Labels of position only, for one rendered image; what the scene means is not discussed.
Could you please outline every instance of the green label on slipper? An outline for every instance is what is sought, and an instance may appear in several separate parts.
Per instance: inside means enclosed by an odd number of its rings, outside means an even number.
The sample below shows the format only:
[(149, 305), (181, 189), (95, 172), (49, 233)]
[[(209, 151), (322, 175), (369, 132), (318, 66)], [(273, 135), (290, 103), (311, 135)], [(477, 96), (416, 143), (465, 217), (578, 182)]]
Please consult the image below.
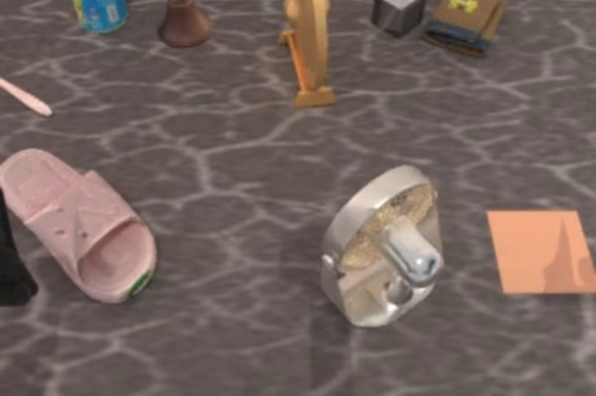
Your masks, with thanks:
[(151, 278), (152, 273), (153, 272), (149, 270), (148, 272), (145, 272), (138, 280), (136, 280), (136, 282), (130, 288), (129, 296), (133, 296), (140, 289), (142, 289), (144, 285), (147, 283), (147, 281)]

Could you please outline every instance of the gray cube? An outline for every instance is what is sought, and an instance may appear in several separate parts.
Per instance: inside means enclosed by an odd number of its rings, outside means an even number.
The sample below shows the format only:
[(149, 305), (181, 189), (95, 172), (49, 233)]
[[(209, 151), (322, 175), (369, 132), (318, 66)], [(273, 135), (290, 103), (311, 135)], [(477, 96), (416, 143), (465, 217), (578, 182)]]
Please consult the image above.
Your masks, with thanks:
[(422, 21), (427, 0), (374, 0), (372, 23), (396, 37), (409, 33)]

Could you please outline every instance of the wallet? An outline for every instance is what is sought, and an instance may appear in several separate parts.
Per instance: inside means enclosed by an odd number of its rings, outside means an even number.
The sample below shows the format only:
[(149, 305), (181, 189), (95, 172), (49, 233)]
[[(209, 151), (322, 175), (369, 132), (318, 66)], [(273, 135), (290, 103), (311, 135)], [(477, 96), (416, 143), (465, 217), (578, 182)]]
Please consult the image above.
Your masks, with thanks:
[(485, 57), (505, 7), (503, 0), (441, 0), (423, 38), (460, 54)]

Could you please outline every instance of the metallic object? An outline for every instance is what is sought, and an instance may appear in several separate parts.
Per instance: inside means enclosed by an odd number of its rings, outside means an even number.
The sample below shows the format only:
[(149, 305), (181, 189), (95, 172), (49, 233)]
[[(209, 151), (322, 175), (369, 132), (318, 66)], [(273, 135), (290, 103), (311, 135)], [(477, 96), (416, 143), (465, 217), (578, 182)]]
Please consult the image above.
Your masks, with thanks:
[(443, 267), (437, 192), (401, 166), (364, 186), (322, 242), (321, 287), (359, 327), (391, 323), (422, 302)]
[(168, 0), (166, 17), (157, 32), (170, 47), (195, 47), (210, 38), (211, 21), (195, 0)]
[(279, 43), (288, 45), (300, 90), (294, 107), (335, 104), (333, 92), (325, 87), (328, 58), (328, 0), (285, 0), (284, 12), (291, 26)]

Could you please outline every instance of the slipper strap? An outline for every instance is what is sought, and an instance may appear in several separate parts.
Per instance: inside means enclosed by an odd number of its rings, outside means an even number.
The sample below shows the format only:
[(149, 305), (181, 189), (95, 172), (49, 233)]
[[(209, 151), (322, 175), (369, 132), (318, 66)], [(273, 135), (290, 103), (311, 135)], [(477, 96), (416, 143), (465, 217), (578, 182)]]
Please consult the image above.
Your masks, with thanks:
[(138, 217), (128, 203), (99, 174), (90, 171), (25, 224), (65, 271), (78, 277), (80, 260), (103, 238), (131, 221)]

